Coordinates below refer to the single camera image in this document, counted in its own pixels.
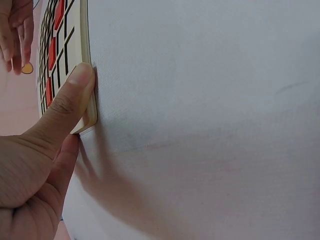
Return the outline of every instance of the hand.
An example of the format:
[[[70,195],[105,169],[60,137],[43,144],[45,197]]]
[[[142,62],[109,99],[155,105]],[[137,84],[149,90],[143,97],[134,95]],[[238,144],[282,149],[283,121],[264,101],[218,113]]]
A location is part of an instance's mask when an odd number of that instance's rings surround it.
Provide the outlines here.
[[[78,155],[78,138],[68,134],[87,108],[94,74],[79,64],[35,126],[0,137],[0,239],[54,238]]]
[[[0,48],[6,70],[21,73],[34,38],[33,0],[0,1]]]

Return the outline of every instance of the finger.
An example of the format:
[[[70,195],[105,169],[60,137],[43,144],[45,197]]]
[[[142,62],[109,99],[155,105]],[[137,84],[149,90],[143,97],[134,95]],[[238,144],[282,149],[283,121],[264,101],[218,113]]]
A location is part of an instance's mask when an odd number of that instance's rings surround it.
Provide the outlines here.
[[[9,25],[11,28],[17,28],[24,23],[24,20],[33,15],[33,1],[29,1],[25,4],[25,1],[14,1],[14,8],[17,9],[10,13]]]
[[[71,176],[74,172],[79,149],[77,135],[68,135],[63,141],[61,152],[55,159],[47,183],[58,190],[62,199],[66,197]]]
[[[24,39],[22,42],[22,56],[23,64],[27,64],[30,61],[31,45],[34,39],[34,16],[31,15],[23,22],[24,27]]]
[[[7,61],[6,63],[5,63],[5,69],[6,69],[6,71],[9,73],[9,72],[11,72],[11,70],[12,70],[12,62],[11,62],[11,60],[10,61]]]
[[[11,30],[13,43],[14,43],[14,52],[12,57],[12,66],[15,74],[21,74],[22,68],[22,60],[21,60],[21,44],[20,38],[18,34],[18,30],[16,28]]]
[[[0,48],[5,62],[14,55],[14,40],[9,27],[8,19],[0,14]]]
[[[54,158],[63,140],[87,109],[95,86],[95,73],[87,63],[80,63],[58,92],[38,123],[23,135]]]
[[[16,29],[18,30],[18,34],[19,34],[20,42],[21,42],[21,52],[23,53],[24,52],[23,42],[25,40],[25,27],[23,24],[21,24]]]

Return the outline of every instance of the red square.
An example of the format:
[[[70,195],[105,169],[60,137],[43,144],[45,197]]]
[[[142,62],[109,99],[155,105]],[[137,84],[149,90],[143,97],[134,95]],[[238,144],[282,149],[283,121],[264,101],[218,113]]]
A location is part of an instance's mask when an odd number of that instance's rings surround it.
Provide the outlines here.
[[[51,77],[49,77],[48,80],[46,81],[45,96],[46,96],[46,106],[49,107],[52,103]]]
[[[56,37],[52,38],[50,47],[49,47],[49,70],[55,65],[56,61]]]
[[[59,0],[58,7],[55,10],[54,30],[58,30],[65,12],[65,0]]]

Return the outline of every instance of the board game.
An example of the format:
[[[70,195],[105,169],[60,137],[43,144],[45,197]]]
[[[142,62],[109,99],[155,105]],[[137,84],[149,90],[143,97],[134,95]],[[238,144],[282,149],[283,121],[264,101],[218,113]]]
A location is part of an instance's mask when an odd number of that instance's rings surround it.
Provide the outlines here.
[[[87,0],[49,0],[40,24],[37,53],[37,95],[42,116],[79,63],[89,63]],[[97,121],[95,94],[72,134]]]

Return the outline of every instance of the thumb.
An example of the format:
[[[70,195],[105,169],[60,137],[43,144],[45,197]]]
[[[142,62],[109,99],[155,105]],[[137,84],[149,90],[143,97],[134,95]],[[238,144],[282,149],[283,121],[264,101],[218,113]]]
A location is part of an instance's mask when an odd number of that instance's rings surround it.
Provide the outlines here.
[[[53,159],[64,139],[87,109],[95,86],[91,65],[80,63],[70,74],[42,118],[23,135]]]

